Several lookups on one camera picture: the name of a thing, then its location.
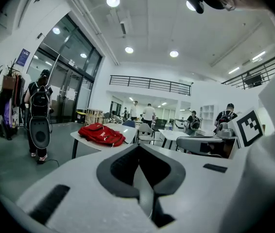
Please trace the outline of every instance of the doorway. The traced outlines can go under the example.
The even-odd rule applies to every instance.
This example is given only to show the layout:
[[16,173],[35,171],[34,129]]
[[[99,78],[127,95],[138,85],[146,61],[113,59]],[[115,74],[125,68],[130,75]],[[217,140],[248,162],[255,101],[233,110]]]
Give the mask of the doorway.
[[54,109],[54,113],[51,114],[52,123],[73,121],[81,81],[81,75],[61,63],[56,63],[49,79],[49,85],[53,90],[51,107]]

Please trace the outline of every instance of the wooden crate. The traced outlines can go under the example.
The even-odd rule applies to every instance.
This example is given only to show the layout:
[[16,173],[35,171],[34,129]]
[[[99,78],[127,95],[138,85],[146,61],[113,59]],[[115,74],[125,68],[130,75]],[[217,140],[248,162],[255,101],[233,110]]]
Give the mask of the wooden crate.
[[94,109],[85,109],[85,126],[99,122],[103,123],[103,111]]

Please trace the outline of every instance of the backpack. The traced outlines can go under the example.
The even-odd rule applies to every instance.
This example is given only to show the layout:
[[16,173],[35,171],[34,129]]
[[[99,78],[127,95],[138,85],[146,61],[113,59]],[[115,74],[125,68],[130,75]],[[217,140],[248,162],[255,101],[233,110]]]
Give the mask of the backpack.
[[222,123],[222,122],[230,122],[232,120],[232,116],[233,116],[233,112],[229,112],[228,115],[226,115],[226,112],[223,111],[222,112],[222,117],[219,119],[219,125]]
[[197,117],[197,116],[193,116],[192,118],[193,118],[193,120],[191,121],[189,127],[190,127],[192,130],[197,130],[197,129],[199,129],[199,124],[200,124],[200,123],[199,123],[198,117]]
[[41,86],[31,96],[30,112],[32,117],[47,117],[49,114],[50,93],[48,88]]
[[94,123],[81,127],[78,134],[84,137],[87,141],[93,141],[111,147],[118,147],[126,139],[120,132],[114,131],[101,123]]

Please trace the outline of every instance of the person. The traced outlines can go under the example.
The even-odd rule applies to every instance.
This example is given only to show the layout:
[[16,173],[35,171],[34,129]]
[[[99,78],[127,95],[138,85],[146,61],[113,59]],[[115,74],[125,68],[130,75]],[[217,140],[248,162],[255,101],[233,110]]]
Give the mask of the person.
[[186,127],[186,134],[190,136],[195,135],[196,131],[199,129],[200,119],[196,115],[196,111],[192,111],[191,115],[186,120],[188,123]]
[[131,110],[130,110],[130,115],[131,115],[131,120],[136,120],[138,117],[137,117],[137,104],[138,104],[138,101],[134,101],[134,107],[132,108],[131,107]]
[[232,119],[237,117],[237,114],[234,113],[235,106],[232,103],[229,103],[226,107],[226,110],[221,111],[215,119],[214,126],[216,127],[215,131],[218,131],[219,125],[222,122],[229,122]]
[[127,120],[127,115],[128,115],[128,111],[127,111],[127,107],[125,107],[123,112],[123,120]]
[[[47,85],[49,77],[50,77],[50,72],[49,72],[49,70],[45,69],[41,72],[40,77],[36,82],[29,84],[29,87],[26,91],[25,98],[24,98],[24,102],[29,105],[29,111],[30,111],[30,107],[31,107],[30,97],[35,92],[37,92],[42,85],[43,86]],[[46,87],[46,88],[49,90],[49,93],[51,94],[52,93],[51,87]],[[36,146],[34,145],[31,134],[30,134],[30,130],[29,130],[30,120],[31,120],[31,114],[29,113],[27,116],[27,137],[28,137],[29,145],[30,145],[30,153],[31,153],[32,157],[35,157],[36,151],[37,151],[37,154],[39,156],[39,161],[44,162],[47,158],[47,149],[37,149]]]
[[143,110],[144,123],[147,123],[150,128],[152,128],[152,122],[155,117],[155,109],[149,103],[147,107]]

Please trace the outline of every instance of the hair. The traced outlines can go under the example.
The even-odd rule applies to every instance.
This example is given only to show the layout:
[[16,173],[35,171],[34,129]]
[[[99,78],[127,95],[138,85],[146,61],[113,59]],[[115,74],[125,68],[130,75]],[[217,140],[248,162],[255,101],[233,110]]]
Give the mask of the hair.
[[48,83],[48,79],[46,76],[41,76],[39,77],[39,79],[37,80],[38,86],[41,87],[42,85],[46,86]]

